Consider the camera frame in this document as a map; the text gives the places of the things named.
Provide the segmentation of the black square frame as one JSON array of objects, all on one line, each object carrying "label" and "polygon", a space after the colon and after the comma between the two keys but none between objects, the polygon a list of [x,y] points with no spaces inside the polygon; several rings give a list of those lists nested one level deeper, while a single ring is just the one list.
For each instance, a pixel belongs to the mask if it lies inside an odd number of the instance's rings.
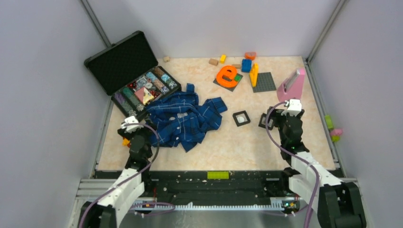
[{"label": "black square frame", "polygon": [[[238,123],[238,121],[237,121],[237,116],[243,116],[244,118],[245,118],[245,122],[243,122],[243,123]],[[250,123],[250,118],[249,118],[249,116],[248,116],[248,114],[247,114],[247,112],[244,110],[244,111],[240,111],[240,112],[236,112],[236,113],[233,113],[232,114],[232,117],[233,117],[233,119],[234,119],[234,122],[235,122],[235,124],[236,124],[236,126],[237,127],[240,127],[240,126],[243,126],[243,125],[246,125],[246,124],[249,124]]]},{"label": "black square frame", "polygon": [[261,127],[261,128],[266,128],[266,126],[268,126],[268,129],[269,129],[269,130],[272,130],[272,129],[274,128],[273,119],[272,119],[272,118],[269,118],[269,120],[268,120],[268,125],[266,125],[266,117],[267,117],[267,114],[266,114],[266,113],[263,113],[263,114],[261,115],[258,126]]}]

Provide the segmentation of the blue plaid shirt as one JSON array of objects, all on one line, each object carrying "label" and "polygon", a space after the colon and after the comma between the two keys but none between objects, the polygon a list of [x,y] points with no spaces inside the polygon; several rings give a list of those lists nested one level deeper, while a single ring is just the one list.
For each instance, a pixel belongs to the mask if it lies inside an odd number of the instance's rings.
[{"label": "blue plaid shirt", "polygon": [[149,120],[158,136],[150,136],[151,145],[176,147],[182,145],[186,152],[202,143],[206,133],[221,126],[221,113],[228,110],[221,97],[199,104],[195,86],[188,83],[185,91],[152,102],[146,107]]}]

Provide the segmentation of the white badge backing disc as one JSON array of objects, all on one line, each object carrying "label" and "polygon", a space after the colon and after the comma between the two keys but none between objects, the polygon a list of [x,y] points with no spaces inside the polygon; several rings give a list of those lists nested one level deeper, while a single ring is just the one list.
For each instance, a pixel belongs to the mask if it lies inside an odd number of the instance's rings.
[{"label": "white badge backing disc", "polygon": [[245,122],[245,118],[243,116],[237,116],[237,121],[238,123],[243,123]]}]

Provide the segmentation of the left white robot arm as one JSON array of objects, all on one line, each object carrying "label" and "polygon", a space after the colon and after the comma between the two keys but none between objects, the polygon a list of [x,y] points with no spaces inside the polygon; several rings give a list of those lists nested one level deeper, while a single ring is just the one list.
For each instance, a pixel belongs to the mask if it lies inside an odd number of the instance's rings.
[{"label": "left white robot arm", "polygon": [[78,227],[118,228],[137,198],[152,192],[152,183],[141,178],[150,166],[149,163],[140,171],[132,168],[123,170],[105,193],[84,204],[85,210],[81,212]]}]

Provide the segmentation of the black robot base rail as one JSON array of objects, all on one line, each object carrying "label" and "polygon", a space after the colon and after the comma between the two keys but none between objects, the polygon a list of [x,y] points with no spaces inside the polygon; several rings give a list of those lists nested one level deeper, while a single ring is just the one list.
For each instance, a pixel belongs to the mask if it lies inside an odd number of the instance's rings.
[{"label": "black robot base rail", "polygon": [[[208,180],[208,171],[146,171],[144,193],[131,210],[263,210],[297,213],[306,207],[287,193],[281,171],[228,171],[228,180]],[[77,196],[88,201],[105,193],[122,171],[96,171],[82,180]]]}]

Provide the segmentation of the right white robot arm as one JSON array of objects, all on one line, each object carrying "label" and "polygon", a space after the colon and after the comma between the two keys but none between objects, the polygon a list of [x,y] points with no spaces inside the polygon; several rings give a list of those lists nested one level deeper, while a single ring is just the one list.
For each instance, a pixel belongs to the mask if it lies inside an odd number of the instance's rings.
[{"label": "right white robot arm", "polygon": [[322,228],[365,228],[367,220],[359,187],[345,182],[325,169],[302,142],[301,105],[284,102],[267,110],[265,129],[271,141],[289,164],[285,179],[278,184],[285,196],[293,193],[307,203],[304,227],[308,228],[313,215]]}]

